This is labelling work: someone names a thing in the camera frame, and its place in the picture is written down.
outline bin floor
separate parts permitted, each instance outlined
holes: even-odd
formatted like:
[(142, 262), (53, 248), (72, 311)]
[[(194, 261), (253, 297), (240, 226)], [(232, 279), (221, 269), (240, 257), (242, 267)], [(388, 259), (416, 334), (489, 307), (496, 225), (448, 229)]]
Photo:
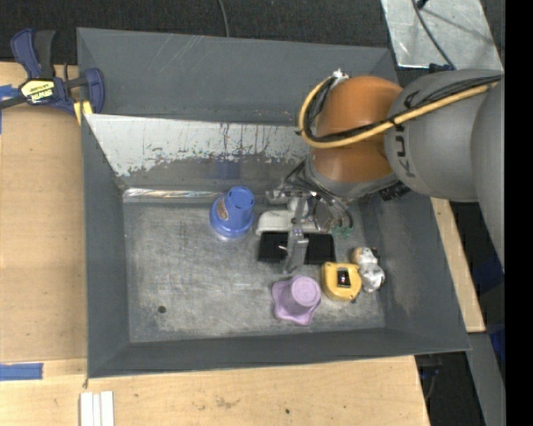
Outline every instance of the bin floor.
[[(361, 292), (356, 303), (322, 303), (309, 327), (278, 320), (271, 287), (288, 279), (281, 264), (258, 262), (260, 238), (223, 241), (209, 224), (208, 205), (125, 203), (131, 340), (136, 343), (204, 337), (281, 335), (383, 327), (379, 293)], [(255, 209), (255, 221), (260, 207)], [(347, 262), (364, 243), (357, 207), (348, 237), (334, 235), (336, 256)], [(291, 275), (320, 280), (320, 266)]]

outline aluminum foil sheet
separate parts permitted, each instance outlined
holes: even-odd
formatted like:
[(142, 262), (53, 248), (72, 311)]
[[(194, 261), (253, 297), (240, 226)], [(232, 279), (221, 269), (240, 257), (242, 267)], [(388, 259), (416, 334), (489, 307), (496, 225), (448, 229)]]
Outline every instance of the aluminum foil sheet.
[[(446, 63), (423, 29), (411, 0), (381, 0), (381, 4), (400, 67)], [(457, 69), (503, 70), (480, 0), (430, 0), (421, 15)]]

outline gray bin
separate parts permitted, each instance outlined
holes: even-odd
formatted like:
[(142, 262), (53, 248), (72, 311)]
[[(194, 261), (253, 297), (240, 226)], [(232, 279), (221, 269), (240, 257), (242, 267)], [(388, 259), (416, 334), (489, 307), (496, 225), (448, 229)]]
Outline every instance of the gray bin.
[(387, 282), (356, 304), (324, 297), (310, 327), (274, 318), (269, 288), (285, 277), (256, 262), (259, 237), (222, 241), (208, 226), (231, 185), (266, 209), (265, 190), (307, 153), (294, 117), (326, 75), (396, 82), (386, 49), (96, 29), (78, 30), (78, 48), (107, 86), (82, 125), (90, 377), (468, 349), (425, 196), (352, 207), (338, 260), (376, 247)]

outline stain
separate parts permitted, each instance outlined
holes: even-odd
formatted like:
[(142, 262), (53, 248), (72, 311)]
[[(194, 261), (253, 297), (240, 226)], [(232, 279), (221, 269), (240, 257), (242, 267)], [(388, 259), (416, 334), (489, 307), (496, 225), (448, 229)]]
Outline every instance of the stain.
[(203, 404), (202, 406), (198, 406), (195, 402), (192, 402), (192, 406), (194, 406), (197, 410), (199, 410), (200, 412), (202, 412), (203, 410), (205, 410), (205, 408), (207, 407), (205, 404)]
[(225, 408), (226, 410), (230, 409), (231, 407), (234, 407), (236, 406), (237, 404), (239, 404), (239, 402), (241, 402), (241, 399), (237, 399), (236, 401), (233, 401), (233, 402), (227, 402), (225, 401), (225, 398), (223, 397), (219, 397), (217, 396), (215, 398), (215, 401), (217, 402), (217, 407), (223, 407)]

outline clamp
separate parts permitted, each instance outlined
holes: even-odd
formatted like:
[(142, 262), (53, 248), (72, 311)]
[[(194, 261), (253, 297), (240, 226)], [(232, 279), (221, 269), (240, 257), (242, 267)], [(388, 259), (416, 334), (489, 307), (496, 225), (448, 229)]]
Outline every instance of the clamp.
[(12, 38), (12, 53), (16, 62), (26, 70), (28, 79), (18, 87), (19, 96), (0, 101), (0, 110), (25, 102), (31, 106), (53, 107), (77, 116), (78, 103), (71, 96), (71, 89), (87, 85), (91, 110), (94, 113), (101, 111), (105, 101), (105, 86), (99, 69), (86, 69), (84, 76), (70, 81), (67, 79), (67, 69), (63, 79), (55, 76), (51, 62), (55, 33), (54, 30), (24, 28)]

